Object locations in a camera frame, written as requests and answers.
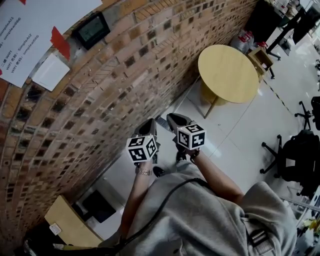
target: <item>wall mounted device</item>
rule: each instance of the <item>wall mounted device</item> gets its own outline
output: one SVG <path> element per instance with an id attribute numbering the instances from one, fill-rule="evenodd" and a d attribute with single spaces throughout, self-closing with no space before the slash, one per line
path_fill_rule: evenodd
<path id="1" fill-rule="evenodd" d="M 102 12 L 95 12 L 72 32 L 72 36 L 89 50 L 110 33 L 110 29 Z"/>

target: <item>black office chair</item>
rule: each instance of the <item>black office chair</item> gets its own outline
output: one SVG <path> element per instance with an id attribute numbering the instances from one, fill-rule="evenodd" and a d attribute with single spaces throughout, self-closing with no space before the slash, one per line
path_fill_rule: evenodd
<path id="1" fill-rule="evenodd" d="M 279 146 L 276 153 L 265 142 L 262 147 L 274 155 L 275 160 L 260 173 L 267 173 L 272 167 L 277 166 L 275 178 L 283 178 L 287 182 L 299 182 L 303 187 L 298 196 L 313 194 L 320 185 L 320 141 L 317 135 L 310 130 L 302 130 L 297 136 L 291 137 L 282 147 L 281 135 L 278 135 Z M 286 166 L 286 159 L 294 160 L 294 166 Z"/>
<path id="2" fill-rule="evenodd" d="M 313 97 L 311 99 L 311 106 L 312 106 L 312 114 L 310 111 L 306 111 L 305 105 L 302 101 L 299 102 L 300 105 L 302 105 L 304 114 L 301 113 L 295 113 L 295 117 L 303 117 L 304 118 L 304 126 L 303 129 L 305 130 L 307 125 L 309 126 L 309 130 L 311 130 L 309 118 L 314 117 L 312 120 L 315 123 L 315 127 L 318 131 L 320 131 L 320 96 Z"/>

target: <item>brick wall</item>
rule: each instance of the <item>brick wall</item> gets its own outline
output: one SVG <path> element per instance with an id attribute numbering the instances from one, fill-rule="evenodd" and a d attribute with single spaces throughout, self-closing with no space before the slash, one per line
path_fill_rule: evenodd
<path id="1" fill-rule="evenodd" d="M 76 58 L 52 92 L 30 79 L 22 88 L 0 80 L 3 251 L 19 245 L 59 194 L 72 201 L 83 192 L 136 125 L 191 85 L 201 51 L 227 44 L 255 4 L 105 0 L 99 10 L 107 7 L 111 33 Z"/>

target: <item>sleeve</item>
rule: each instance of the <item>sleeve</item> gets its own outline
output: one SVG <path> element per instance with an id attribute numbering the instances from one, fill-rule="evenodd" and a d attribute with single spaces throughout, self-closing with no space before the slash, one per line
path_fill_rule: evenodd
<path id="1" fill-rule="evenodd" d="M 257 220 L 269 229 L 276 251 L 281 255 L 292 254 L 297 239 L 296 218 L 265 182 L 253 185 L 240 206 L 249 219 Z"/>

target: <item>person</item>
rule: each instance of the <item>person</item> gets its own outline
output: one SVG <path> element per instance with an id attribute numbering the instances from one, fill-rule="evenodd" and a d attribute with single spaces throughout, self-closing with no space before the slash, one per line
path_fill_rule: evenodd
<path id="1" fill-rule="evenodd" d="M 186 153 L 194 162 L 186 160 Z M 174 173 L 161 173 L 149 187 L 153 164 L 141 162 L 125 205 L 118 231 L 99 247 L 110 247 L 148 223 L 167 194 L 192 178 L 205 180 L 210 189 L 189 182 L 176 189 L 159 216 L 119 255 L 253 256 L 293 253 L 295 217 L 269 188 L 258 182 L 246 193 L 202 151 L 178 152 Z"/>

